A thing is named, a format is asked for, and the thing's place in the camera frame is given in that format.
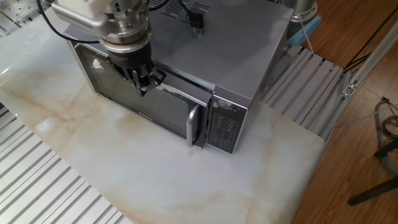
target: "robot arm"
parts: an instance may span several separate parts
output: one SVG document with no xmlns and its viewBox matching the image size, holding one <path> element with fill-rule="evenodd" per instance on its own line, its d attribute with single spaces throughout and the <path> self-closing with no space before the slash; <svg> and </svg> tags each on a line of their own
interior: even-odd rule
<svg viewBox="0 0 398 224">
<path fill-rule="evenodd" d="M 163 82 L 165 74 L 151 60 L 149 10 L 141 0 L 58 0 L 52 7 L 59 18 L 98 37 L 109 63 L 138 95 Z"/>
</svg>

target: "wire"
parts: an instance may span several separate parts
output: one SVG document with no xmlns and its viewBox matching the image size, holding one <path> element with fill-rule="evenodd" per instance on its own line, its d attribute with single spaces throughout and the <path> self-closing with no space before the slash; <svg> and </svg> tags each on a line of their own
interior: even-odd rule
<svg viewBox="0 0 398 224">
<path fill-rule="evenodd" d="M 313 51 L 313 49 L 312 49 L 312 45 L 311 45 L 310 39 L 308 38 L 307 31 L 305 31 L 304 24 L 303 24 L 303 22 L 301 21 L 301 16 L 300 16 L 300 15 L 298 16 L 298 20 L 300 21 L 301 27 L 303 27 L 304 35 L 305 35 L 305 38 L 307 39 L 308 45 L 310 46 L 312 55 L 315 56 L 315 53 L 314 53 L 314 51 Z"/>
<path fill-rule="evenodd" d="M 390 18 L 398 11 L 398 6 L 394 9 L 394 11 L 391 12 L 391 14 L 389 14 L 389 16 L 383 21 L 383 23 L 379 26 L 379 28 L 377 28 L 377 30 L 373 33 L 373 35 L 369 38 L 369 40 L 362 46 L 361 50 L 358 51 L 358 53 L 351 59 L 351 61 L 349 62 L 349 64 L 356 59 L 356 57 L 358 57 L 358 55 L 365 49 L 365 47 L 367 47 L 369 45 L 369 43 L 373 40 L 373 38 L 379 34 L 380 30 L 384 27 L 384 25 L 386 25 L 386 23 L 390 20 Z"/>
<path fill-rule="evenodd" d="M 346 122 L 346 123 L 343 123 L 343 124 L 341 124 L 341 125 L 339 125 L 339 126 L 336 126 L 335 128 L 342 128 L 342 127 L 344 127 L 344 126 L 347 126 L 347 125 L 350 125 L 350 124 L 353 124 L 353 123 L 357 123 L 357 122 L 359 122 L 359 121 L 363 121 L 363 120 L 365 120 L 365 119 L 371 118 L 371 117 L 374 116 L 374 115 L 377 115 L 377 114 L 379 114 L 379 113 L 385 112 L 385 111 L 387 111 L 387 110 L 389 110 L 389 109 L 396 108 L 396 107 L 398 107 L 398 105 L 389 106 L 389 107 L 387 107 L 387 108 L 384 108 L 383 110 L 379 110 L 379 111 L 377 111 L 377 112 L 375 112 L 375 113 L 373 113 L 373 114 L 369 114 L 369 115 L 367 115 L 367 116 L 365 116 L 365 117 L 358 118 L 358 119 L 355 119 L 355 120 L 353 120 L 353 121 L 348 121 L 348 122 Z"/>
<path fill-rule="evenodd" d="M 67 37 L 67 36 L 65 36 L 65 35 L 60 34 L 60 33 L 54 28 L 54 26 L 51 25 L 51 22 L 49 21 L 48 17 L 45 15 L 44 10 L 43 10 L 43 7 L 42 7 L 42 5 L 41 5 L 41 3 L 40 3 L 40 0 L 36 0 L 36 3 L 37 3 L 37 7 L 39 7 L 39 12 L 40 12 L 41 15 L 43 16 L 45 22 L 47 23 L 47 25 L 49 25 L 49 27 L 50 27 L 50 28 L 55 32 L 55 34 L 57 34 L 58 36 L 64 38 L 65 40 L 77 42 L 77 43 L 80 43 L 80 44 L 98 44 L 98 43 L 99 43 L 99 41 L 75 40 L 75 39 L 72 39 L 72 38 L 69 38 L 69 37 Z"/>
<path fill-rule="evenodd" d="M 363 57 L 360 57 L 360 58 L 358 58 L 358 59 L 356 59 L 356 60 L 353 60 L 352 62 L 350 62 L 349 64 L 347 64 L 347 66 L 344 68 L 344 70 L 346 70 L 348 67 L 350 67 L 350 66 L 353 65 L 354 63 L 357 63 L 357 62 L 359 62 L 359 61 L 368 59 L 368 57 L 371 55 L 371 53 L 368 53 L 367 55 L 365 55 L 365 56 L 363 56 Z"/>
<path fill-rule="evenodd" d="M 189 11 L 189 9 L 186 7 L 186 5 L 182 2 L 182 0 L 178 0 L 180 3 L 181 7 L 185 10 L 185 12 L 188 14 L 188 16 L 192 16 L 192 12 Z"/>
<path fill-rule="evenodd" d="M 21 12 L 18 14 L 17 18 L 14 20 L 14 22 L 12 22 L 10 28 L 8 28 L 6 35 L 4 35 L 4 37 L 6 37 L 8 35 L 8 33 L 10 32 L 11 28 L 13 27 L 13 25 L 17 22 L 17 20 L 19 19 L 19 17 L 21 16 L 21 14 L 24 12 L 27 4 L 30 2 L 30 0 L 27 0 L 24 7 L 22 8 Z"/>
<path fill-rule="evenodd" d="M 363 57 L 361 57 L 361 58 L 359 58 L 359 59 L 357 59 L 357 60 L 355 60 L 354 62 L 352 62 L 351 65 L 347 66 L 347 68 L 344 69 L 344 71 L 348 72 L 348 71 L 352 70 L 353 68 L 357 67 L 358 65 L 364 63 L 368 59 L 369 56 L 370 56 L 370 53 L 365 55 L 365 56 L 363 56 Z"/>
<path fill-rule="evenodd" d="M 388 104 L 388 105 L 390 106 L 390 107 L 388 107 L 388 109 L 392 109 L 392 108 L 397 109 L 397 105 L 392 105 L 392 103 L 390 103 L 387 99 L 383 98 L 383 99 L 380 101 L 380 103 L 378 103 L 378 104 L 376 105 L 376 109 L 375 109 L 375 110 L 376 110 L 376 111 L 380 111 L 380 107 L 381 107 L 381 105 L 383 105 L 383 104 Z M 376 125 L 377 125 L 377 137 L 378 137 L 378 139 L 379 139 L 379 147 L 380 147 L 380 149 L 382 149 L 382 148 L 384 148 L 384 146 L 385 146 L 387 143 L 389 143 L 392 139 L 395 139 L 395 137 L 393 136 L 392 138 L 387 139 L 386 142 L 383 142 L 383 126 L 385 126 L 385 123 L 386 123 L 386 121 L 387 121 L 388 119 L 390 119 L 391 117 L 395 117 L 395 116 L 388 117 L 386 120 L 383 121 L 383 124 L 380 123 L 379 114 L 375 115 L 375 117 L 376 117 Z M 390 159 L 390 157 L 389 157 L 388 155 L 381 157 L 381 161 L 382 161 L 382 163 L 384 164 L 384 166 L 386 167 L 386 169 L 387 169 L 392 175 L 398 176 L 398 166 L 395 165 L 395 164 L 391 161 L 391 159 Z"/>
<path fill-rule="evenodd" d="M 158 6 L 149 8 L 149 11 L 151 12 L 151 11 L 156 11 L 158 9 L 161 9 L 163 6 L 165 6 L 167 3 L 169 3 L 169 1 L 170 0 L 165 0 L 165 1 L 162 2 L 162 4 L 159 4 Z"/>
<path fill-rule="evenodd" d="M 359 68 L 357 68 L 356 70 L 354 70 L 353 72 L 351 72 L 351 74 L 355 75 L 355 73 L 359 71 Z"/>
<path fill-rule="evenodd" d="M 391 121 L 395 121 L 395 122 L 398 121 L 398 116 L 394 115 L 394 116 L 390 116 L 390 117 L 388 117 L 387 119 L 385 119 L 385 120 L 382 122 L 382 124 L 381 124 L 382 130 L 383 130 L 386 134 L 390 135 L 391 137 L 393 137 L 393 138 L 398 138 L 398 135 L 396 135 L 396 134 L 390 132 L 390 131 L 387 129 L 387 123 L 390 123 Z"/>
</svg>

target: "black cable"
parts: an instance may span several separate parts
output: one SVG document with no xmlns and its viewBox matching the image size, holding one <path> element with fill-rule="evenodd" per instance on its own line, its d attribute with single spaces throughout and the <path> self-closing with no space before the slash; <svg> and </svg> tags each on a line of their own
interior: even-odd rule
<svg viewBox="0 0 398 224">
<path fill-rule="evenodd" d="M 383 121 L 383 123 L 381 124 L 381 125 L 382 125 L 382 128 L 383 128 L 383 131 L 384 131 L 384 133 L 390 135 L 390 136 L 393 137 L 393 138 L 398 138 L 398 135 L 393 134 L 393 133 L 390 132 L 390 131 L 387 129 L 387 127 L 386 127 L 387 123 L 390 123 L 391 121 L 398 121 L 398 116 L 397 116 L 397 115 L 395 115 L 395 116 L 390 116 L 390 117 L 388 117 L 387 119 L 385 119 L 385 120 Z"/>
<path fill-rule="evenodd" d="M 156 10 L 158 10 L 158 9 L 161 9 L 163 6 L 165 6 L 167 3 L 169 3 L 169 1 L 170 1 L 170 0 L 164 0 L 164 1 L 162 2 L 162 4 L 159 4 L 158 6 L 149 8 L 149 11 L 151 12 L 151 11 L 156 11 Z"/>
<path fill-rule="evenodd" d="M 380 103 L 378 103 L 376 105 L 376 109 L 375 111 L 378 112 L 380 111 L 380 107 L 383 104 L 387 104 L 389 106 L 393 106 L 392 103 L 389 102 L 389 100 L 387 98 L 383 98 Z M 383 131 L 384 133 L 388 134 L 388 132 L 386 132 L 386 128 L 385 125 L 387 122 L 390 122 L 392 120 L 395 120 L 395 117 L 398 116 L 394 115 L 394 116 L 390 116 L 388 117 L 386 120 L 384 120 L 382 123 L 380 122 L 380 117 L 379 117 L 379 113 L 375 115 L 375 119 L 376 119 L 376 126 L 377 126 L 377 138 L 379 139 L 379 147 L 380 150 L 384 148 L 385 145 L 387 145 L 389 142 L 391 142 L 392 139 L 395 139 L 394 135 L 390 135 L 392 136 L 391 138 L 387 139 L 387 141 L 383 141 Z M 381 161 L 384 164 L 384 166 L 386 167 L 386 169 L 395 176 L 398 176 L 398 166 L 396 166 L 390 159 L 390 157 L 388 155 L 381 157 Z"/>
<path fill-rule="evenodd" d="M 351 61 L 348 63 L 352 63 L 352 61 L 355 60 L 356 57 L 365 49 L 365 47 L 373 40 L 373 38 L 379 33 L 381 28 L 387 23 L 387 21 L 398 11 L 398 7 L 396 7 L 391 14 L 383 21 L 383 23 L 377 28 L 377 30 L 373 33 L 373 35 L 369 38 L 369 40 L 362 46 L 361 50 L 351 59 Z"/>
<path fill-rule="evenodd" d="M 186 5 L 182 2 L 182 0 L 177 0 L 179 3 L 180 3 L 180 5 L 181 5 L 181 7 L 185 10 L 185 12 L 188 14 L 188 16 L 192 16 L 192 12 L 191 11 L 189 11 L 189 9 L 186 7 Z"/>
<path fill-rule="evenodd" d="M 348 71 L 350 71 L 351 69 L 357 67 L 358 65 L 364 63 L 364 62 L 368 59 L 369 56 L 370 56 L 370 53 L 367 54 L 366 56 L 361 57 L 360 59 L 358 59 L 358 60 L 356 60 L 355 62 L 353 62 L 353 63 L 352 63 L 348 68 L 346 68 L 344 71 L 345 71 L 345 72 L 348 72 Z"/>
<path fill-rule="evenodd" d="M 55 34 L 57 34 L 58 36 L 64 38 L 65 40 L 74 41 L 74 42 L 81 43 L 81 44 L 98 44 L 98 43 L 99 43 L 99 41 L 75 40 L 75 39 L 72 39 L 72 38 L 69 38 L 69 37 L 67 37 L 67 36 L 65 36 L 65 35 L 60 34 L 60 33 L 54 28 L 54 26 L 51 25 L 51 22 L 49 21 L 48 17 L 45 15 L 44 10 L 43 10 L 43 7 L 42 7 L 42 5 L 41 5 L 41 3 L 40 3 L 40 0 L 36 0 L 36 3 L 37 3 L 37 7 L 39 8 L 39 12 L 40 12 L 41 15 L 43 16 L 45 22 L 47 23 L 47 25 L 49 25 L 49 27 L 50 27 L 50 28 L 55 32 Z"/>
<path fill-rule="evenodd" d="M 359 70 L 359 68 L 357 68 L 356 70 L 354 70 L 353 72 L 351 72 L 351 74 L 354 75 L 358 70 Z"/>
</svg>

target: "microwave top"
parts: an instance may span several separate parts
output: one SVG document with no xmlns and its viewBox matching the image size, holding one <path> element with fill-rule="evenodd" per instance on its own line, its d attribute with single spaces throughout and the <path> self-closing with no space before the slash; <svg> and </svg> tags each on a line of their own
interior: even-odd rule
<svg viewBox="0 0 398 224">
<path fill-rule="evenodd" d="M 204 14 L 201 37 L 177 0 L 150 12 L 155 64 L 207 89 L 218 86 L 255 99 L 282 53 L 293 9 L 265 0 L 189 0 L 187 7 Z M 96 39 L 72 27 L 65 34 Z M 87 47 L 107 54 L 100 44 Z"/>
</svg>

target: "blue object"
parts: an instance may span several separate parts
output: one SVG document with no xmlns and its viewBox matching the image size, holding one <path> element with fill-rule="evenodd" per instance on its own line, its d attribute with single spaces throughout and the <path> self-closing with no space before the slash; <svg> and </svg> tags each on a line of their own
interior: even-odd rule
<svg viewBox="0 0 398 224">
<path fill-rule="evenodd" d="M 304 29 L 307 32 L 308 38 L 316 31 L 316 29 L 319 27 L 321 22 L 322 22 L 321 17 L 316 16 L 307 25 L 304 26 Z M 304 29 L 301 28 L 289 40 L 287 40 L 287 44 L 291 45 L 291 46 L 298 46 L 298 45 L 302 45 L 305 41 L 307 41 L 307 39 L 305 38 Z"/>
</svg>

